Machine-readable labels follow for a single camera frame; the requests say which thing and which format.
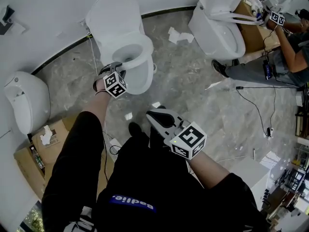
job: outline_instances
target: wall-mounted toilet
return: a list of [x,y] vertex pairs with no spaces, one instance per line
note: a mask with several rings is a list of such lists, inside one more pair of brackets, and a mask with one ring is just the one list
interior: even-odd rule
[[199,0],[189,28],[208,58],[240,58],[246,47],[236,23],[258,25],[256,18],[235,11],[241,0]]
[[50,99],[47,85],[38,77],[26,72],[10,75],[4,86],[16,123],[23,134],[41,128],[50,115]]
[[86,16],[103,65],[123,63],[127,92],[145,92],[153,79],[153,43],[145,35],[136,0],[98,0]]

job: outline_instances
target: marble floor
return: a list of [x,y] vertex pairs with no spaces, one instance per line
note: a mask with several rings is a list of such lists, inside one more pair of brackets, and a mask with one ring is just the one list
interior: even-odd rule
[[[260,161],[272,151],[281,159],[293,158],[295,139],[295,90],[276,90],[276,110],[272,117],[273,138],[265,138],[256,108],[244,100],[235,90],[236,86],[254,86],[231,79],[223,79],[211,66],[197,45],[181,41],[168,41],[168,30],[190,32],[187,24],[193,11],[175,12],[143,19],[144,29],[154,43],[153,60],[157,65],[151,87],[135,96],[125,94],[112,99],[107,112],[107,133],[124,143],[129,138],[127,126],[136,121],[148,133],[150,125],[145,113],[155,102],[165,105],[189,121],[195,121],[207,133],[203,149],[215,161],[226,168],[252,156]],[[92,39],[98,68],[102,67],[99,51]],[[42,69],[37,76],[50,89],[51,120],[81,111],[93,97],[93,79],[96,75],[90,42],[86,41],[60,56]],[[270,126],[274,111],[275,91],[266,89],[240,90],[260,109],[265,129]],[[132,119],[126,115],[132,113]]]

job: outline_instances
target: tissue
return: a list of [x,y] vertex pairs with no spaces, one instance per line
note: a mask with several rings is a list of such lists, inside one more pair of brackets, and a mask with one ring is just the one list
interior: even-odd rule
[[50,130],[49,126],[44,126],[45,134],[40,136],[43,145],[50,144],[50,138],[52,137],[53,133]]
[[169,29],[169,41],[177,44],[177,41],[187,40],[191,43],[194,39],[194,36],[191,33],[179,33],[175,28],[170,27]]

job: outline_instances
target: shoe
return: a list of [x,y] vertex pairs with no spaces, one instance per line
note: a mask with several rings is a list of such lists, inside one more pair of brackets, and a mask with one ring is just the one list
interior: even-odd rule
[[223,78],[228,78],[228,75],[225,73],[226,67],[219,63],[217,60],[213,60],[211,62],[214,70],[217,71]]
[[232,66],[236,66],[236,65],[239,65],[238,58],[232,60]]
[[129,124],[129,133],[132,137],[136,137],[136,136],[140,135],[141,134],[140,126],[135,122],[131,122]]

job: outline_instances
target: black cable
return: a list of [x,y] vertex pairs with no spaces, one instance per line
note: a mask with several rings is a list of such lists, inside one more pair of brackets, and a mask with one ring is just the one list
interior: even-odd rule
[[299,88],[299,87],[243,87],[243,86],[237,86],[236,89],[245,89],[245,88]]
[[273,31],[274,31],[274,29],[270,32],[270,34],[269,34],[267,37],[265,37],[265,38],[263,39],[263,47],[264,47],[264,52],[265,52],[265,58],[266,58],[266,61],[267,61],[268,64],[269,64],[269,61],[268,61],[268,54],[267,54],[267,52],[266,52],[265,40],[271,36],[271,34],[272,34]]
[[272,118],[272,116],[274,115],[274,113],[275,113],[275,110],[276,110],[276,107],[275,107],[275,101],[276,101],[276,89],[275,89],[275,87],[274,87],[274,91],[275,91],[275,98],[274,98],[274,112],[272,113],[272,115],[270,116],[270,130],[272,129],[272,126],[271,126],[271,118]]
[[106,153],[106,156],[105,156],[105,163],[104,163],[104,174],[105,174],[105,178],[106,178],[106,183],[108,183],[108,177],[107,177],[107,174],[106,174],[107,149],[106,149],[106,144],[105,144],[104,137],[103,137],[103,143],[104,143],[104,149],[105,149],[105,153]]
[[[237,91],[237,93],[238,93],[242,98],[244,98],[244,97],[240,94],[240,92],[238,91],[238,89],[236,89],[236,91]],[[257,111],[258,111],[258,113],[259,113],[260,119],[261,119],[261,124],[262,124],[263,132],[264,132],[264,134],[267,136],[267,133],[266,133],[265,130],[264,130],[264,126],[263,126],[263,121],[262,121],[262,117],[261,117],[261,114],[260,114],[260,110],[258,109],[258,107],[257,107],[252,101],[250,101],[250,100],[248,100],[248,99],[246,99],[246,98],[244,98],[244,99],[245,99],[246,101],[250,102],[251,104],[253,104],[253,105],[256,107],[256,109],[257,109]]]
[[116,154],[112,153],[111,149],[112,149],[113,147],[119,147],[119,148],[121,148],[121,147],[118,146],[118,145],[112,145],[112,146],[110,147],[110,153],[111,153],[112,155],[116,156],[116,155],[118,155],[118,152],[119,152],[119,151],[117,151]]

